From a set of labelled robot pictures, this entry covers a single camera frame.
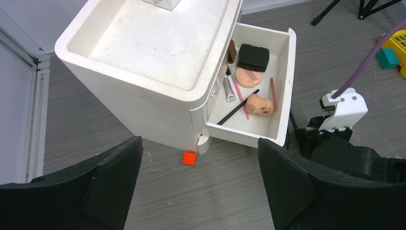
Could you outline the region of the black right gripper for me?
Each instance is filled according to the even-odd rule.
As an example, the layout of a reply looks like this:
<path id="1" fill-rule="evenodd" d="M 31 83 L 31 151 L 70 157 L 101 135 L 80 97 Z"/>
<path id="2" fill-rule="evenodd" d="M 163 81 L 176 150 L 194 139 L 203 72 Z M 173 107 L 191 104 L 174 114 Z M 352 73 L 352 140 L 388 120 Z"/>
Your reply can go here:
<path id="1" fill-rule="evenodd" d="M 295 128 L 301 156 L 351 176 L 401 184 L 406 181 L 406 160 L 381 157 L 374 149 L 350 143 L 353 131 L 320 130 L 328 116 L 310 119 L 305 128 Z"/>

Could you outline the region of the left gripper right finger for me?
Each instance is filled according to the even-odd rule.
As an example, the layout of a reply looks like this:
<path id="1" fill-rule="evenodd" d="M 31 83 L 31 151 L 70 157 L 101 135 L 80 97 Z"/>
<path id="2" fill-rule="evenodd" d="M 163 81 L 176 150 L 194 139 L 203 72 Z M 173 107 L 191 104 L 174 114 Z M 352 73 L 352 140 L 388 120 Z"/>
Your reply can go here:
<path id="1" fill-rule="evenodd" d="M 406 185 L 375 182 L 258 140 L 259 167 L 277 230 L 403 230 Z"/>

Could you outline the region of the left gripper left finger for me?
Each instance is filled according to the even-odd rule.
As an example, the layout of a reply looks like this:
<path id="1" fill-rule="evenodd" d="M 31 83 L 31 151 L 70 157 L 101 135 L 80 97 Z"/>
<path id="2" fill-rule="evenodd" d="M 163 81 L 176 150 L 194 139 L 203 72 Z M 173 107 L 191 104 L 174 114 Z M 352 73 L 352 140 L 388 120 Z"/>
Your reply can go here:
<path id="1" fill-rule="evenodd" d="M 122 230 L 143 157 L 132 137 L 67 168 L 0 187 L 3 230 Z"/>

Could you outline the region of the black hair loop tool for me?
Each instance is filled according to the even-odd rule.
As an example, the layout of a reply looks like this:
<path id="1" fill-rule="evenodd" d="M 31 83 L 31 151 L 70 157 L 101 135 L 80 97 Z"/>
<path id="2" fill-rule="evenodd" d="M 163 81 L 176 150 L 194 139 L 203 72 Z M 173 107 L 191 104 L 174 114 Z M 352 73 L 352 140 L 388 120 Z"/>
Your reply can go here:
<path id="1" fill-rule="evenodd" d="M 291 145 L 292 140 L 295 135 L 295 131 L 297 130 L 297 123 L 296 123 L 296 120 L 295 120 L 294 115 L 291 110 L 289 113 L 289 121 L 290 121 L 290 124 L 287 127 L 286 140 L 285 140 L 285 147 L 287 150 L 290 148 L 290 145 Z"/>

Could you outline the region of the beige makeup sponge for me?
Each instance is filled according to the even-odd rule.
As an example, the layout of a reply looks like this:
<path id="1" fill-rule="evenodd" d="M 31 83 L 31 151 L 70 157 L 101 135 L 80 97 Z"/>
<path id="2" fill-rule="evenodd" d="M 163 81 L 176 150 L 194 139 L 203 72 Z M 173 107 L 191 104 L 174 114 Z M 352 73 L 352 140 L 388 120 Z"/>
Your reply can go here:
<path id="1" fill-rule="evenodd" d="M 261 98 L 257 94 L 250 95 L 245 106 L 249 114 L 269 116 L 275 112 L 274 103 L 269 99 Z"/>

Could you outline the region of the pink lip pencil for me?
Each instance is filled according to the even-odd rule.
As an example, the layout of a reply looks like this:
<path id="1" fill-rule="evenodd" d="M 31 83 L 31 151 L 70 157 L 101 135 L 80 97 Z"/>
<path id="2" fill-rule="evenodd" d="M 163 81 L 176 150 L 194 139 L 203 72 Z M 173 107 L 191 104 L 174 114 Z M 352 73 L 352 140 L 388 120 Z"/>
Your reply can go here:
<path id="1" fill-rule="evenodd" d="M 274 78 L 270 78 L 270 88 L 271 88 L 271 95 L 272 95 L 272 101 L 273 101 L 273 111 L 276 112 L 278 107 L 277 107 L 277 98 L 276 98 L 276 91 L 275 91 L 275 86 L 274 86 Z"/>

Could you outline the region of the black makeup pencil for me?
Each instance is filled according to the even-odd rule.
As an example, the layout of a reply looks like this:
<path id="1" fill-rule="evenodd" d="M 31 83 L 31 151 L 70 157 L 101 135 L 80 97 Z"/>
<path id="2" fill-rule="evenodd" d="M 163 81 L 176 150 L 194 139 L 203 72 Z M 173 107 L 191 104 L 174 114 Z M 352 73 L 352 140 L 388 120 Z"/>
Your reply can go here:
<path id="1" fill-rule="evenodd" d="M 240 108 L 242 108 L 248 101 L 246 98 L 243 102 L 241 102 L 238 106 L 236 106 L 231 112 L 229 112 L 223 119 L 221 119 L 217 125 L 223 125 L 229 118 L 231 118 Z"/>

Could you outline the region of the pink powder puff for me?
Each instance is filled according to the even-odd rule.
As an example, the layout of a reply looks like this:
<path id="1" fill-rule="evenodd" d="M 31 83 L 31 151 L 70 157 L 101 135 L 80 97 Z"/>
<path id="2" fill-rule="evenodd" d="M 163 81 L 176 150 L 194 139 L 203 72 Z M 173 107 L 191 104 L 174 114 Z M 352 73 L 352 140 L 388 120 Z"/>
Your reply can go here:
<path id="1" fill-rule="evenodd" d="M 254 88 L 263 79 L 263 73 L 238 67 L 235 71 L 237 82 L 245 88 Z"/>

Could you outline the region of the white small cream tube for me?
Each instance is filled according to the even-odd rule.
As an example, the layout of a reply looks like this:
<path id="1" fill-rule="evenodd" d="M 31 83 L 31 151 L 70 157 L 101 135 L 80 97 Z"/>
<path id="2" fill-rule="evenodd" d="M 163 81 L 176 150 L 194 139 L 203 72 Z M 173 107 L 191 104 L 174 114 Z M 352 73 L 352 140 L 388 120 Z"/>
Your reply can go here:
<path id="1" fill-rule="evenodd" d="M 225 94 L 226 94 L 226 101 L 227 102 L 233 102 L 236 101 L 236 96 L 234 94 L 234 91 L 232 89 L 230 80 L 228 77 L 224 77 L 223 79 L 223 86 L 224 86 L 224 90 L 225 90 Z"/>

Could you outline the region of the black compact case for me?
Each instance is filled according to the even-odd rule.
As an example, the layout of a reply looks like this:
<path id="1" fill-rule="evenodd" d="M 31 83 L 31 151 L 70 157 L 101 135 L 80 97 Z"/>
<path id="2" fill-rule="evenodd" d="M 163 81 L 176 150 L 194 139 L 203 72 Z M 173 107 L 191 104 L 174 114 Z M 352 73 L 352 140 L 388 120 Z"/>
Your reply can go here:
<path id="1" fill-rule="evenodd" d="M 238 51 L 237 66 L 239 68 L 265 72 L 270 59 L 270 51 L 264 47 L 242 44 Z"/>

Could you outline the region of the pink eyebrow brush comb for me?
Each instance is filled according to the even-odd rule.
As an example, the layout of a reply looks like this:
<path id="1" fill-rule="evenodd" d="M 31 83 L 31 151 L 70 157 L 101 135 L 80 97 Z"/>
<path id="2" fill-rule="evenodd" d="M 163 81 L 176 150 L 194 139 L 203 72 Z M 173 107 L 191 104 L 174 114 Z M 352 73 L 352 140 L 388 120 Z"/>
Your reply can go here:
<path id="1" fill-rule="evenodd" d="M 236 77 L 235 77 L 235 74 L 234 74 L 233 71 L 232 71 L 232 67 L 231 67 L 230 64 L 228 64 L 228 66 L 227 66 L 226 74 L 227 74 L 227 76 L 231 76 L 231 79 L 232 79 L 232 81 L 233 81 L 233 83 L 234 83 L 234 86 L 235 86 L 235 89 L 236 89 L 236 91 L 237 91 L 238 97 L 239 97 L 240 101 L 243 102 L 244 99 L 243 99 L 243 96 L 242 96 L 242 94 L 241 94 L 241 90 L 240 90 L 240 88 L 239 88 L 237 79 L 236 79 Z M 242 108 L 243 108 L 243 111 L 244 111 L 244 113 L 245 113 L 246 119 L 249 120 L 250 117 L 249 117 L 249 114 L 248 114 L 248 112 L 247 112 L 247 110 L 246 110 L 245 105 L 244 105 Z"/>

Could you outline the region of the white drawer organizer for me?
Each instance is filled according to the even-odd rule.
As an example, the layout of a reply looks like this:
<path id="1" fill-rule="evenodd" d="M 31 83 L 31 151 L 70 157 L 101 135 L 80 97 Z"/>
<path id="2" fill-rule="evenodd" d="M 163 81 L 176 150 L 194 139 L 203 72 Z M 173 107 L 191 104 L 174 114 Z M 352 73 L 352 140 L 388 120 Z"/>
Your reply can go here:
<path id="1" fill-rule="evenodd" d="M 212 138 L 257 147 L 259 138 L 285 144 L 296 33 L 239 22 L 240 0 L 182 0 L 173 10 L 141 0 L 90 0 L 55 44 L 69 70 L 136 136 L 199 154 Z M 223 80 L 233 41 L 269 50 L 254 91 L 277 111 L 251 115 L 228 102 Z"/>

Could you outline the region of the white barcode box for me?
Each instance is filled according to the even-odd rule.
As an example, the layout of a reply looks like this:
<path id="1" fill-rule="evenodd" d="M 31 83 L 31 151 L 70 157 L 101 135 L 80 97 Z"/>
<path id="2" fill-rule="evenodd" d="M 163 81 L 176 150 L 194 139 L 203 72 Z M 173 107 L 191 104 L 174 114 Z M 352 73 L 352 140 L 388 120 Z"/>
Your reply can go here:
<path id="1" fill-rule="evenodd" d="M 143 0 L 146 3 L 152 4 L 154 6 L 166 9 L 174 10 L 181 0 Z"/>

